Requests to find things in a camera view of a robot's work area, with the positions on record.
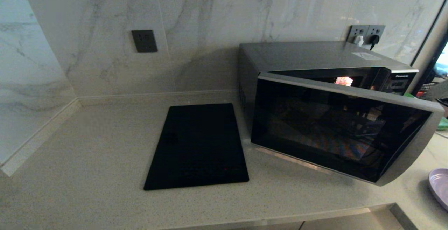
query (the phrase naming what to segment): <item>light inside microwave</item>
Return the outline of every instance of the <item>light inside microwave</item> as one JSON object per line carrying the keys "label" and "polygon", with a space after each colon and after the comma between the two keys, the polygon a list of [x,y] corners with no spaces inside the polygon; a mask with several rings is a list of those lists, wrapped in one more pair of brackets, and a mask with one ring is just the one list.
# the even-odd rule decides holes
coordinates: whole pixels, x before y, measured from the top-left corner
{"label": "light inside microwave", "polygon": [[346,86],[352,86],[353,79],[347,76],[343,77],[337,77],[335,84],[337,85],[346,85]]}

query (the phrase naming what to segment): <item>green cloth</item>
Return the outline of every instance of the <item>green cloth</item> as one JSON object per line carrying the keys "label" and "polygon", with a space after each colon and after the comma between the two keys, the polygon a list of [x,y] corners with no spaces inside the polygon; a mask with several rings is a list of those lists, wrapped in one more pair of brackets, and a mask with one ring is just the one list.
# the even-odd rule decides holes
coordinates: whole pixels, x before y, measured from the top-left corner
{"label": "green cloth", "polygon": [[403,96],[410,97],[410,98],[415,98],[415,96],[413,96],[412,94],[408,94],[408,93],[405,93]]}
{"label": "green cloth", "polygon": [[442,117],[442,120],[440,121],[439,125],[437,126],[438,131],[444,131],[448,130],[448,119],[445,117]]}

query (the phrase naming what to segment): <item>microwave door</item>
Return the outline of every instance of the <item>microwave door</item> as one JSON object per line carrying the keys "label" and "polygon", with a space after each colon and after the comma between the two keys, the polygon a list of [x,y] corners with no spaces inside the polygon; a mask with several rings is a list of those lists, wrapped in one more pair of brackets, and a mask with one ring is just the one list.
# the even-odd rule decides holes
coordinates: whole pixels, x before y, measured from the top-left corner
{"label": "microwave door", "polygon": [[439,123],[437,103],[262,72],[251,142],[384,185],[420,155]]}

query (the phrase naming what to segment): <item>purple plate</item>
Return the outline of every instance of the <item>purple plate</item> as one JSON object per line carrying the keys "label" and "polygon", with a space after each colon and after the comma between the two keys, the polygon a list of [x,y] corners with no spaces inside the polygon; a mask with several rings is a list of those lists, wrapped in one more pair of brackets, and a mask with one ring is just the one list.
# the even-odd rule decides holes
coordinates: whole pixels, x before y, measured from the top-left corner
{"label": "purple plate", "polygon": [[448,168],[437,168],[429,173],[429,186],[435,199],[448,211]]}

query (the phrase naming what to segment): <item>marble tile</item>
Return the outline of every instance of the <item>marble tile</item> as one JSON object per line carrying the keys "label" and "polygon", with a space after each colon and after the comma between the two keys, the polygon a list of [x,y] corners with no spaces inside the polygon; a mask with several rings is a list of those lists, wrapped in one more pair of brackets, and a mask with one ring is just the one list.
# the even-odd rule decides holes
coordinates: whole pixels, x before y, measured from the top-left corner
{"label": "marble tile", "polygon": [[28,0],[0,0],[0,165],[76,96]]}
{"label": "marble tile", "polygon": [[[175,91],[158,0],[30,0],[78,96]],[[131,30],[153,29],[157,53]]]}
{"label": "marble tile", "polygon": [[81,103],[78,99],[74,99],[67,106],[63,107],[56,116],[51,117],[47,123],[44,123],[42,127],[33,134],[29,140],[27,140],[22,147],[6,161],[6,163],[0,168],[5,175],[12,176],[18,168],[20,168],[29,157],[39,149],[58,129],[68,120],[74,113],[81,108]]}
{"label": "marble tile", "polygon": [[347,26],[353,24],[386,25],[384,34],[374,51],[410,64],[434,22],[443,1],[354,0],[352,10],[347,18]]}
{"label": "marble tile", "polygon": [[352,0],[159,0],[178,91],[235,88],[242,42],[339,40]]}

